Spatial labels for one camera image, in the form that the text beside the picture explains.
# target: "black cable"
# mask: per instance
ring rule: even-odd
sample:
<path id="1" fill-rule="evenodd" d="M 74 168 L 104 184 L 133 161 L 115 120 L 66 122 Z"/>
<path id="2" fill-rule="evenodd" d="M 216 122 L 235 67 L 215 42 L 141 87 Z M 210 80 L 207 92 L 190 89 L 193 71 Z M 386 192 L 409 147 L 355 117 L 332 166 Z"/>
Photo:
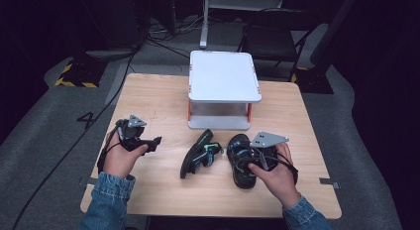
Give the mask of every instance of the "black cable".
<path id="1" fill-rule="evenodd" d="M 291 166 L 293 166 L 292 164 L 291 164 L 291 162 L 283 155 L 283 154 L 280 154 L 280 153 L 277 153 L 278 155 L 280 155 L 282 158 L 284 158 Z"/>
<path id="2" fill-rule="evenodd" d="M 118 126 L 115 126 L 114 127 L 114 129 L 111 131 L 111 133 L 109 134 L 109 137 L 108 137 L 108 139 L 106 140 L 106 143 L 105 143 L 105 146 L 104 146 L 104 148 L 103 148 L 103 151 L 102 152 L 105 152 L 105 153 L 108 153 L 108 151 L 109 150 L 111 150 L 112 148 L 114 148 L 115 146 L 117 146 L 118 144 L 121 144 L 121 143 L 118 143 L 118 144 L 116 144 L 116 145 L 113 145 L 109 150 L 108 150 L 108 146 L 109 146 L 109 144 L 111 143 L 111 139 L 112 139 L 112 137 L 114 136 L 114 134 L 115 134 L 115 132 L 117 132 L 117 129 L 118 129 Z"/>
<path id="3" fill-rule="evenodd" d="M 181 24 L 180 26 L 178 26 L 178 27 L 176 27 L 176 28 L 175 28 L 175 35 L 172 35 L 172 34 L 171 34 L 171 33 L 170 33 L 167 29 L 163 28 L 162 26 L 159 26 L 159 23 L 152 24 L 152 25 L 150 26 L 150 30 L 149 30 L 149 37 L 150 37 L 151 39 L 155 40 L 155 41 L 162 42 L 162 41 L 170 41 L 170 40 L 174 39 L 175 37 L 177 37 L 177 36 L 179 36 L 179 35 L 189 34 L 189 33 L 193 32 L 194 30 L 199 29 L 199 28 L 197 28 L 197 26 L 199 26 L 199 24 L 200 24 L 200 23 L 199 23 L 199 21 L 200 21 L 203 17 L 204 17 L 204 15 L 202 15 L 202 16 L 200 16 L 200 17 L 198 17 L 197 19 L 195 19 L 195 20 L 194 20 L 194 21 L 192 21 L 192 22 L 183 22 L 183 21 L 181 21 L 181 22 L 175 22 L 175 24 L 176 24 L 176 23 L 180 23 L 180 24 Z M 157 27 L 157 29 L 156 29 L 155 31 L 151 31 L 151 29 L 152 29 L 154 26 L 156 26 L 156 27 Z M 163 38 L 157 38 L 157 37 L 153 37 L 153 36 L 152 36 L 152 34 L 157 34 L 157 33 L 164 33 Z"/>
<path id="4" fill-rule="evenodd" d="M 160 47 L 162 47 L 162 48 L 164 48 L 164 49 L 168 49 L 168 50 L 170 50 L 170 51 L 172 51 L 172 52 L 174 52 L 174 53 L 176 53 L 176 54 L 179 54 L 179 55 L 181 55 L 181 56 L 183 56 L 183 57 L 185 57 L 185 58 L 188 58 L 188 59 L 189 59 L 189 56 L 186 56 L 186 55 L 184 55 L 184 54 L 182 54 L 182 53 L 179 53 L 179 52 L 177 52 L 176 50 L 174 50 L 174 49 L 172 49 L 172 48 L 170 48 L 170 47 L 168 47 L 168 46 L 165 46 L 165 45 L 162 45 L 162 44 L 160 44 L 160 43 L 158 43 L 158 42 L 155 42 L 154 40 L 152 40 L 152 39 L 150 39 L 150 38 L 146 38 L 146 40 L 147 40 L 147 41 L 150 41 L 150 42 L 152 42 L 152 43 L 154 43 L 154 44 L 156 44 L 156 45 L 158 45 L 158 46 L 160 46 Z"/>
<path id="5" fill-rule="evenodd" d="M 136 71 L 131 67 L 131 65 L 130 65 L 130 69 L 134 72 L 134 73 L 136 73 Z"/>
<path id="6" fill-rule="evenodd" d="M 106 152 L 109 153 L 109 151 L 111 151 L 111 149 L 113 149 L 114 147 L 116 147 L 118 145 L 121 145 L 121 143 L 117 143 L 117 144 L 112 145 L 111 148 L 109 148 L 108 151 L 106 151 Z"/>
<path id="7" fill-rule="evenodd" d="M 153 47 L 160 47 L 160 46 L 158 46 L 158 45 L 153 45 L 153 44 L 150 44 L 150 43 L 148 43 L 148 42 L 146 42 L 146 44 L 147 45 L 149 45 L 149 46 L 153 46 Z M 186 53 L 186 54 L 188 54 L 189 55 L 189 51 L 187 51 L 187 50 L 184 50 L 184 49 L 177 49 L 177 48 L 174 48 L 174 47 L 170 47 L 170 46 L 165 46 L 165 47 L 167 47 L 167 48 L 170 48 L 170 49 L 173 49 L 173 50 L 178 50 L 178 51 L 181 51 L 181 52 L 184 52 L 184 53 Z"/>
<path id="8" fill-rule="evenodd" d="M 99 112 L 99 114 L 96 116 L 95 121 L 92 122 L 90 125 L 88 125 L 86 127 L 86 129 L 84 130 L 84 132 L 77 138 L 76 142 L 73 143 L 73 145 L 67 150 L 67 152 L 64 154 L 64 156 L 58 161 L 58 163 L 52 168 L 52 170 L 47 174 L 47 176 L 43 179 L 43 181 L 38 185 L 37 189 L 32 193 L 31 197 L 25 203 L 25 206 L 22 208 L 22 210 L 19 213 L 17 219 L 15 220 L 15 223 L 14 223 L 13 228 L 12 228 L 13 230 L 15 230 L 16 227 L 18 226 L 19 221 L 21 220 L 23 214 L 25 213 L 25 210 L 28 208 L 29 204 L 32 202 L 32 200 L 34 199 L 35 195 L 37 195 L 37 193 L 40 191 L 41 187 L 47 182 L 47 180 L 51 177 L 51 175 L 53 175 L 53 173 L 58 168 L 58 166 L 71 153 L 71 151 L 74 149 L 74 147 L 80 142 L 80 140 L 84 137 L 84 135 L 87 133 L 87 131 L 89 131 L 89 129 L 95 124 L 95 122 L 99 119 L 99 117 L 102 115 L 102 113 L 105 112 L 105 110 L 111 105 L 111 103 L 115 99 L 115 97 L 117 97 L 118 93 L 120 92 L 121 88 L 123 87 L 125 78 L 127 76 L 128 70 L 129 70 L 130 62 L 132 61 L 132 59 L 133 59 L 133 57 L 134 57 L 135 54 L 136 53 L 133 53 L 130 56 L 130 59 L 129 59 L 128 63 L 127 63 L 127 67 L 126 67 L 126 72 L 125 72 L 124 78 L 121 81 L 120 87 L 118 88 L 117 92 L 114 94 L 114 96 L 108 102 L 108 104 L 101 110 L 101 112 Z"/>
<path id="9" fill-rule="evenodd" d="M 286 159 L 287 160 L 287 162 L 284 162 L 284 161 L 282 161 L 282 160 L 280 160 L 280 159 L 277 159 L 277 158 L 272 158 L 272 157 L 269 157 L 269 156 L 264 156 L 265 158 L 267 158 L 267 159 L 270 159 L 270 160 L 275 160 L 275 161 L 277 161 L 278 163 L 280 163 L 280 164 L 283 164 L 283 165 L 285 165 L 285 166 L 287 166 L 289 169 L 291 169 L 292 167 L 293 167 L 293 165 L 291 164 L 291 163 L 289 163 L 288 162 L 288 159 Z"/>

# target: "person's left hand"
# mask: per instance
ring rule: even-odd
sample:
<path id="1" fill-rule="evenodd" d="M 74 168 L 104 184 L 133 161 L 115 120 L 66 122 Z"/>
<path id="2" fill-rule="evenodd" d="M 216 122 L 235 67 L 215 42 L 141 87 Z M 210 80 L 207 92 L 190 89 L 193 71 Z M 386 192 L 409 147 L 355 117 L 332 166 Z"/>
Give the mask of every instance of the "person's left hand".
<path id="1" fill-rule="evenodd" d="M 125 178 L 130 174 L 131 170 L 134 167 L 134 164 L 136 163 L 136 160 L 139 158 L 139 156 L 146 152 L 149 146 L 147 144 L 144 144 L 139 146 L 132 152 L 128 152 L 123 148 L 123 146 L 121 146 L 121 144 L 118 143 L 120 143 L 120 138 L 118 136 L 118 133 L 115 132 L 114 136 L 112 137 L 109 143 L 109 151 L 105 159 L 103 171 L 105 173 L 118 176 L 120 178 Z"/>

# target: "denim sleeve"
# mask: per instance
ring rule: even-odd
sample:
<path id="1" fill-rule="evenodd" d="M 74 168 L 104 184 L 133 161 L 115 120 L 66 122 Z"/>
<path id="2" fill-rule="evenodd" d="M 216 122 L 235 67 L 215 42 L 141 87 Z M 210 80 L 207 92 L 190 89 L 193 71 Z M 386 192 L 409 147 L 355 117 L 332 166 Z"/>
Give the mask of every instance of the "denim sleeve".
<path id="1" fill-rule="evenodd" d="M 290 230 L 332 229 L 327 219 L 302 196 L 294 206 L 283 209 Z"/>
<path id="2" fill-rule="evenodd" d="M 136 179 L 102 172 L 92 190 L 92 201 L 77 229 L 125 229 L 127 202 Z"/>

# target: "yellow and black tape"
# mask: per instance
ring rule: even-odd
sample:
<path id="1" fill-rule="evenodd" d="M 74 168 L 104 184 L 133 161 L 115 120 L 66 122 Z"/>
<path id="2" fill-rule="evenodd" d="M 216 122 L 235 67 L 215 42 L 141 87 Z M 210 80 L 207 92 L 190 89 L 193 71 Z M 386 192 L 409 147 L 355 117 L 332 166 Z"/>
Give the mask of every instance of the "yellow and black tape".
<path id="1" fill-rule="evenodd" d="M 297 68 L 298 70 L 306 70 L 306 71 L 310 71 L 310 69 L 309 68 L 307 68 L 307 67 L 298 67 Z M 293 83 L 295 83 L 296 82 L 296 80 L 297 80 L 297 76 L 296 76 L 296 72 L 294 72 L 293 73 L 293 75 L 291 76 L 291 82 L 293 82 Z"/>
<path id="2" fill-rule="evenodd" d="M 88 88 L 99 87 L 99 80 L 103 74 L 103 70 L 86 72 L 84 68 L 80 68 L 80 66 L 73 63 L 73 60 L 68 62 L 58 80 L 55 82 L 55 85 Z"/>

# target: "wire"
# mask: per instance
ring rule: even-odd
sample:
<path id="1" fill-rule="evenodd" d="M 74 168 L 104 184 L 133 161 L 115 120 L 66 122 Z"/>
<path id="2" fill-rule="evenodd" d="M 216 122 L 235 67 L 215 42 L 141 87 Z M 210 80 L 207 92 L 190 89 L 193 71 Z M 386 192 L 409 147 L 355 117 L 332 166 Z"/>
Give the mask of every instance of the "wire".
<path id="1" fill-rule="evenodd" d="M 280 163 L 280 164 L 283 164 L 283 165 L 287 166 L 289 169 L 291 169 L 291 168 L 293 167 L 293 165 L 292 165 L 291 163 L 289 163 L 289 162 L 288 162 L 288 159 L 286 159 L 286 160 L 287 160 L 287 162 L 284 162 L 284 161 L 282 161 L 282 160 L 280 160 L 280 159 L 277 159 L 277 158 L 272 158 L 272 157 L 269 157 L 269 156 L 264 156 L 264 157 L 265 157 L 265 158 L 267 158 L 267 159 L 270 159 L 270 160 L 277 161 L 278 163 Z"/>
<path id="2" fill-rule="evenodd" d="M 131 67 L 131 65 L 130 65 L 130 69 L 134 72 L 134 73 L 137 73 L 132 67 Z"/>
<path id="3" fill-rule="evenodd" d="M 172 49 L 172 48 L 170 48 L 170 47 L 168 47 L 168 46 L 165 46 L 165 45 L 162 45 L 162 44 L 160 44 L 160 43 L 158 43 L 158 42 L 155 42 L 153 39 L 146 38 L 146 40 L 147 40 L 147 41 L 150 41 L 150 42 L 152 42 L 152 43 L 154 43 L 154 44 L 156 44 L 156 45 L 158 45 L 158 46 L 160 46 L 160 47 L 162 47 L 162 48 L 164 48 L 164 49 L 168 49 L 168 50 L 170 50 L 170 51 L 172 51 L 172 52 L 174 52 L 174 53 L 176 53 L 176 54 L 179 54 L 179 55 L 181 55 L 181 56 L 183 56 L 183 57 L 185 57 L 185 58 L 189 58 L 189 56 L 186 56 L 186 55 L 184 55 L 184 54 L 182 54 L 182 53 L 179 53 L 179 52 L 177 52 L 175 49 Z"/>
<path id="4" fill-rule="evenodd" d="M 282 158 L 284 158 L 291 165 L 291 162 L 283 154 L 280 154 L 280 153 L 277 153 L 277 154 L 280 155 Z"/>
<path id="5" fill-rule="evenodd" d="M 96 167 L 98 168 L 98 174 L 101 174 L 104 170 L 104 166 L 105 166 L 105 159 L 106 156 L 108 155 L 108 152 L 114 148 L 117 145 L 120 145 L 121 142 L 119 142 L 118 144 L 113 145 L 110 149 L 108 149 L 109 144 L 111 143 L 111 140 L 114 138 L 115 132 L 117 132 L 118 128 L 120 126 L 119 125 L 115 125 L 114 129 L 111 131 L 111 133 L 109 135 L 107 135 L 107 140 L 105 143 L 105 146 L 103 147 L 101 154 L 99 155 L 99 159 L 98 162 L 96 163 Z"/>
<path id="6" fill-rule="evenodd" d="M 96 121 L 99 119 L 99 117 L 103 114 L 103 112 L 105 112 L 105 110 L 111 105 L 112 101 L 114 101 L 115 97 L 117 97 L 118 93 L 120 92 L 125 78 L 127 76 L 128 70 L 129 70 L 129 66 L 130 66 L 130 62 L 132 61 L 134 55 L 136 53 L 132 53 L 132 55 L 130 56 L 130 59 L 127 63 L 127 67 L 126 67 L 126 72 L 124 75 L 124 78 L 117 90 L 117 92 L 114 94 L 114 96 L 111 98 L 111 100 L 108 102 L 108 104 L 99 112 L 99 114 L 96 116 L 96 119 L 94 122 L 92 122 L 90 125 L 88 125 L 86 127 L 86 129 L 83 131 L 83 133 L 77 138 L 77 140 L 73 143 L 73 145 L 71 145 L 71 147 L 67 150 L 67 152 L 64 154 L 64 156 L 58 161 L 58 163 L 52 168 L 52 170 L 47 174 L 47 176 L 43 179 L 43 181 L 41 181 L 41 183 L 38 185 L 37 189 L 35 189 L 35 191 L 32 193 L 31 197 L 28 199 L 28 201 L 25 203 L 25 206 L 22 208 L 21 212 L 19 213 L 18 217 L 15 220 L 15 223 L 13 225 L 13 230 L 16 229 L 16 227 L 19 224 L 19 221 L 21 220 L 23 214 L 25 213 L 26 209 L 28 208 L 29 204 L 32 202 L 32 200 L 34 199 L 35 195 L 37 195 L 37 193 L 40 191 L 41 187 L 47 182 L 47 180 L 53 175 L 53 173 L 55 172 L 55 170 L 59 167 L 59 165 L 64 161 L 64 159 L 71 153 L 71 151 L 74 149 L 74 147 L 80 142 L 80 140 L 84 137 L 84 135 L 89 131 L 89 129 L 96 123 Z"/>
<path id="7" fill-rule="evenodd" d="M 175 28 L 175 35 L 170 34 L 167 29 L 159 26 L 158 23 L 152 24 L 150 26 L 150 29 L 149 29 L 149 37 L 151 39 L 154 39 L 155 41 L 161 42 L 161 41 L 170 41 L 170 40 L 176 38 L 179 35 L 189 34 L 189 33 L 193 32 L 194 30 L 202 29 L 202 27 L 197 27 L 197 26 L 199 26 L 199 24 L 197 22 L 200 21 L 203 17 L 204 17 L 204 15 L 201 15 L 200 17 L 198 17 L 197 19 L 195 19 L 192 22 L 175 22 L 175 23 L 181 23 L 180 26 Z M 162 33 L 164 33 L 163 38 L 152 37 L 152 35 L 154 35 L 154 34 L 162 34 Z"/>
<path id="8" fill-rule="evenodd" d="M 163 45 L 161 45 L 161 46 L 158 46 L 158 45 L 154 45 L 154 44 L 150 44 L 150 43 L 148 43 L 148 42 L 146 42 L 146 44 L 147 45 L 149 45 L 149 46 L 153 46 L 153 47 L 161 47 L 161 46 L 163 46 Z M 165 46 L 166 48 L 170 48 L 170 49 L 173 49 L 173 50 L 178 50 L 178 51 L 182 51 L 182 52 L 184 52 L 184 53 L 186 53 L 186 54 L 188 54 L 189 55 L 189 51 L 187 51 L 187 50 L 184 50 L 184 49 L 178 49 L 178 48 L 174 48 L 174 47 L 170 47 L 170 46 Z"/>
<path id="9" fill-rule="evenodd" d="M 114 147 L 116 147 L 118 145 L 121 145 L 121 143 L 117 143 L 117 144 L 112 145 L 111 148 L 109 148 L 108 151 L 106 151 L 106 152 L 109 153 L 109 151 L 111 151 L 111 149 L 113 149 Z"/>

